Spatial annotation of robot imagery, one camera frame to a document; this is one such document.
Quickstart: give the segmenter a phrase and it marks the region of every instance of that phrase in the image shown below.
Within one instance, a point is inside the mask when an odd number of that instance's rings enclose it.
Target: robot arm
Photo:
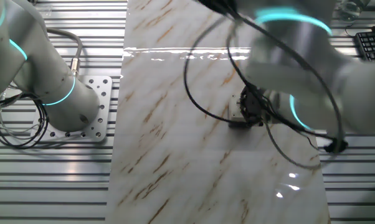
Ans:
[[[237,1],[238,11],[252,19],[262,9],[289,7],[326,25],[335,4],[335,0]],[[345,131],[375,133],[375,62],[359,62],[337,52],[327,31],[310,22],[282,20],[264,26],[318,71],[338,103]],[[252,41],[245,76],[253,85],[277,92],[273,107],[286,119],[337,132],[333,107],[315,76],[261,34]]]
[[[41,99],[60,131],[79,131],[98,114],[97,94],[73,75],[26,0],[0,0],[0,93],[12,81]]]

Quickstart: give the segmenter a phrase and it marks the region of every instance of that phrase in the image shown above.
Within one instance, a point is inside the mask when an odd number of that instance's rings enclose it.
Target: black keyboard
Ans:
[[[375,61],[375,27],[372,32],[357,33],[355,43],[359,45],[359,53],[363,60]]]

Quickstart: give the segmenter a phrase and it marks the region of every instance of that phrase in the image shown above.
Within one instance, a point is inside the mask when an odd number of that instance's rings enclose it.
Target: glass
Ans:
[[[355,21],[371,0],[343,0],[338,6],[339,19],[346,22]]]

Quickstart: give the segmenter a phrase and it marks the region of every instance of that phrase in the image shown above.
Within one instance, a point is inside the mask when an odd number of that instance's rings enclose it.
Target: marble pattern sheet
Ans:
[[[183,66],[190,46],[220,15],[192,0],[131,0],[126,18],[107,224],[327,224],[322,173],[282,158],[265,128],[228,128],[189,101]],[[199,104],[226,116],[243,84],[225,40],[231,22],[191,56],[189,86]],[[241,67],[254,31],[239,31]],[[315,165],[306,138],[272,126],[281,148]]]

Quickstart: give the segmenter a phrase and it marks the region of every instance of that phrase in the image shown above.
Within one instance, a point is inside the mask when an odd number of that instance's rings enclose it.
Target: perforated metal plate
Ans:
[[[41,142],[100,142],[106,138],[108,112],[110,110],[110,99],[113,81],[107,76],[79,76],[82,83],[92,87],[99,96],[99,113],[93,122],[81,131],[66,133],[59,131],[50,124]],[[39,113],[34,116],[34,125],[38,123]]]

